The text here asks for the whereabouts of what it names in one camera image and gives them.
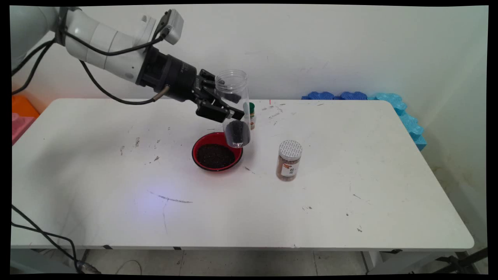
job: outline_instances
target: white wall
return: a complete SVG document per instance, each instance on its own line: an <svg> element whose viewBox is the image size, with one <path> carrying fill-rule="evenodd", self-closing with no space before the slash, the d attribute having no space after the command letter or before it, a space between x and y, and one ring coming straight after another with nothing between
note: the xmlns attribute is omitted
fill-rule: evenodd
<svg viewBox="0 0 498 280"><path fill-rule="evenodd" d="M236 68L255 99L300 99L310 91L395 92L419 118L423 155L476 240L487 246L485 116L488 7L293 4L188 4L82 7L133 34L142 13L176 8L181 40L157 47L198 70ZM13 79L19 87L32 62ZM153 91L95 67L96 79L122 98ZM80 63L53 46L28 88L40 111L57 98L106 98Z"/></svg>
<svg viewBox="0 0 498 280"><path fill-rule="evenodd" d="M455 75L433 103L422 155L475 240L474 253L488 246L486 213L486 79L488 15ZM487 273L488 261L477 264Z"/></svg>
<svg viewBox="0 0 498 280"><path fill-rule="evenodd" d="M411 112L431 111L472 43L486 7L395 7L302 4L188 4L82 7L91 17L133 34L142 13L159 19L176 8L181 40L158 45L198 70L236 68L249 75L253 98L299 99L311 91L396 92ZM13 79L27 76L28 64ZM149 88L91 67L122 98L148 98ZM43 110L61 97L104 98L79 62L56 45L40 64L29 96Z"/></svg>

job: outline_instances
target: dark seeds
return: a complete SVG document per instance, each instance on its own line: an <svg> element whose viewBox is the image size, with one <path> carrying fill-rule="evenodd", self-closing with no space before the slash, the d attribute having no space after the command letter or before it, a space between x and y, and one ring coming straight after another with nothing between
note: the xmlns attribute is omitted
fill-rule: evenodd
<svg viewBox="0 0 498 280"><path fill-rule="evenodd" d="M245 122L233 120L225 128L225 137L227 138L227 143L232 147L245 146L250 141L249 126Z"/></svg>
<svg viewBox="0 0 498 280"><path fill-rule="evenodd" d="M197 150L197 160L207 168L223 168L235 161L234 153L218 144L206 144Z"/></svg>

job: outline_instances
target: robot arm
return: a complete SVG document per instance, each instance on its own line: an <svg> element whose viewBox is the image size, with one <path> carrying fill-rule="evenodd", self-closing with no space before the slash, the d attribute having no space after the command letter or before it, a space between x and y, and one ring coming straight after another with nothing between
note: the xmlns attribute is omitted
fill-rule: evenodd
<svg viewBox="0 0 498 280"><path fill-rule="evenodd" d="M197 75L192 65L162 54L153 46L110 56L82 44L103 53L136 47L149 41L155 22L154 18L143 16L138 32L132 37L90 18L77 7L10 6L11 69L48 31L54 31L56 42L81 61L137 85L152 87L157 93L168 88L166 96L196 103L198 116L220 123L226 118L240 120L244 112L230 107L216 94L215 77L204 69ZM171 9L161 18L154 34L175 44L182 28L182 17Z"/></svg>

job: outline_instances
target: red bowl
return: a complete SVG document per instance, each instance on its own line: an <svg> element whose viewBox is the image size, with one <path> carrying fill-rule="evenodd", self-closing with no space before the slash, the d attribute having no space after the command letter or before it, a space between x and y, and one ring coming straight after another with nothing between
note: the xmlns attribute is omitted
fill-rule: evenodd
<svg viewBox="0 0 498 280"><path fill-rule="evenodd" d="M203 166L197 160L197 151L199 150L199 148L201 146L204 146L206 144L218 144L218 145L222 145L222 146L229 148L234 153L235 161L232 164L225 166L225 167L222 167L222 168L208 168L208 167ZM192 148L192 158L194 159L195 164L197 164L197 166L199 166L200 168L202 168L204 170L223 171L223 170L227 170L228 168L237 164L237 162L239 162L239 160L242 158L242 152L243 152L243 148L233 148L233 147L228 146L227 140L225 139L224 132L213 132L213 133L209 133L209 134L202 136L201 138L199 138L199 140L197 140L197 142L195 142L194 147Z"/></svg>

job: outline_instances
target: small spice bottle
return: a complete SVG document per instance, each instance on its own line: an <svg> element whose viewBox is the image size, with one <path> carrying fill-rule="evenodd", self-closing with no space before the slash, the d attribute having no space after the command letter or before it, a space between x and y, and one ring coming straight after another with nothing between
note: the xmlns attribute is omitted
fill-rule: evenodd
<svg viewBox="0 0 498 280"><path fill-rule="evenodd" d="M249 112L250 112L250 130L254 129L254 124L256 123L256 116L254 115L254 103L249 102Z"/></svg>
<svg viewBox="0 0 498 280"><path fill-rule="evenodd" d="M296 178L303 147L297 141L285 140L278 148L277 177L282 181Z"/></svg>

